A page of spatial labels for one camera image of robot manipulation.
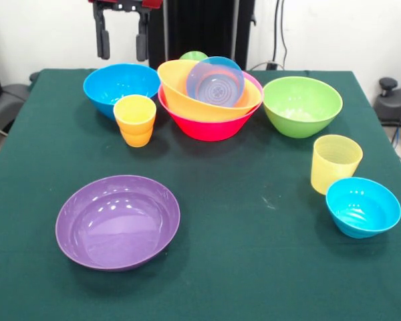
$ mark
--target yellow cup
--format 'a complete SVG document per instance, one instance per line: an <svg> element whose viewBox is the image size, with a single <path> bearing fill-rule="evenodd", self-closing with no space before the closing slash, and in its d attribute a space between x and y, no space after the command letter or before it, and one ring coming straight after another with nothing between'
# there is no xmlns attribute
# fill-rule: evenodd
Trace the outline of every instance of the yellow cup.
<svg viewBox="0 0 401 321"><path fill-rule="evenodd" d="M132 147L147 145L156 118L156 104L150 98L125 96L116 102L113 113L126 144Z"/></svg>
<svg viewBox="0 0 401 321"><path fill-rule="evenodd" d="M328 187L351 177L362 160L362 149L352 139L340 135L319 137L313 144L312 187L323 195Z"/></svg>

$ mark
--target yellow bowl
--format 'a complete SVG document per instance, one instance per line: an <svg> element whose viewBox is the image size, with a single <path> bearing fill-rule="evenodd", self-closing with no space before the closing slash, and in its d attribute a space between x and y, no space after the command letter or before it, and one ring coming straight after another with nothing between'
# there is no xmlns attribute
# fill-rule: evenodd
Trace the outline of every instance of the yellow bowl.
<svg viewBox="0 0 401 321"><path fill-rule="evenodd" d="M199 122L224 122L242 117L261 103L259 89L246 78L242 96L233 107L207 104L188 97L187 76L197 63L194 60L170 60L158 68L168 107L175 114Z"/></svg>

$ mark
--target light blue bowl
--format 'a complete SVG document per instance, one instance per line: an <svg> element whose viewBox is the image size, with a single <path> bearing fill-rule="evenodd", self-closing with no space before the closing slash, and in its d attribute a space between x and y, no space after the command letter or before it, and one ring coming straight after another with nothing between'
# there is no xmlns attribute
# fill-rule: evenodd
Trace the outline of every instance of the light blue bowl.
<svg viewBox="0 0 401 321"><path fill-rule="evenodd" d="M226 57L209 57L198 62L186 81L189 97L223 107L233 107L244 87L241 68Z"/></svg>
<svg viewBox="0 0 401 321"><path fill-rule="evenodd" d="M383 233L401 218L400 202L395 195L369 179L350 177L336 181L325 199L340 231L356 239Z"/></svg>
<svg viewBox="0 0 401 321"><path fill-rule="evenodd" d="M116 64L92 72L83 84L86 96L108 118L115 120L114 104L128 95L153 97L160 86L156 70L137 64Z"/></svg>

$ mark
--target red bowl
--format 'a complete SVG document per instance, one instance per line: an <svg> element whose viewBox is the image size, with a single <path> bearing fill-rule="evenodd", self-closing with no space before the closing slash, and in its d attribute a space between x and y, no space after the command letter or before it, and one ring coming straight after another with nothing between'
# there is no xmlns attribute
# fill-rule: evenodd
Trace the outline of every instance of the red bowl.
<svg viewBox="0 0 401 321"><path fill-rule="evenodd" d="M261 101L263 101L264 94L261 84L253 76L247 74L246 72L244 72L244 77L260 90ZM232 137L242 128L242 126L254 114L254 112L259 109L261 105L260 102L260 104L251 109L244 116L233 120L228 120L226 122L198 122L196 120L183 118L169 110L162 85L159 87L158 97L162 106L187 136L197 140L202 140L204 142L217 142L219 140Z"/></svg>

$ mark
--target bowl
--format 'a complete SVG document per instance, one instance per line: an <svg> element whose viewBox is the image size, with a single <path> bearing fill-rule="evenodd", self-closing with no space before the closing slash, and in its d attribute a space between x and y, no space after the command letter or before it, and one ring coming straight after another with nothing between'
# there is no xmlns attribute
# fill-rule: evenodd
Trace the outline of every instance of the bowl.
<svg viewBox="0 0 401 321"><path fill-rule="evenodd" d="M159 90L156 70L137 64L116 64L92 72L83 84L85 95L108 118L115 120L114 104L122 97L153 97Z"/></svg>
<svg viewBox="0 0 401 321"><path fill-rule="evenodd" d="M307 77L282 77L264 87L267 117L285 136L306 138L324 129L342 110L337 90Z"/></svg>
<svg viewBox="0 0 401 321"><path fill-rule="evenodd" d="M208 56L201 51L189 51L180 57L182 60L188 59L197 61L204 60L205 58L208 58Z"/></svg>
<svg viewBox="0 0 401 321"><path fill-rule="evenodd" d="M260 91L247 79L242 97L234 107L206 104L188 97L186 79L196 64L194 60L170 60L158 68L168 107L175 114L198 122L224 122L242 117L261 103Z"/></svg>
<svg viewBox="0 0 401 321"><path fill-rule="evenodd" d="M226 57L209 57L197 63L186 81L187 95L207 104L233 107L245 85L242 70Z"/></svg>
<svg viewBox="0 0 401 321"><path fill-rule="evenodd" d="M340 231L356 239L383 233L401 218L395 195L369 179L350 177L336 181L325 199Z"/></svg>
<svg viewBox="0 0 401 321"><path fill-rule="evenodd" d="M161 252L180 223L174 195L146 177L106 177L81 188L59 212L55 234L74 262L105 271L137 268Z"/></svg>
<svg viewBox="0 0 401 321"><path fill-rule="evenodd" d="M256 87L258 87L258 89L261 91L261 94L263 95L261 84L253 76L246 74L245 72L244 76ZM162 86L159 88L158 97L162 106L166 109L166 111L171 115L172 119L176 122L178 127L187 136L205 142L216 142L234 136L261 105L258 104L256 107L251 109L248 114L233 120L228 120L225 122L197 122L195 120L181 117L175 114L173 111L169 110Z"/></svg>

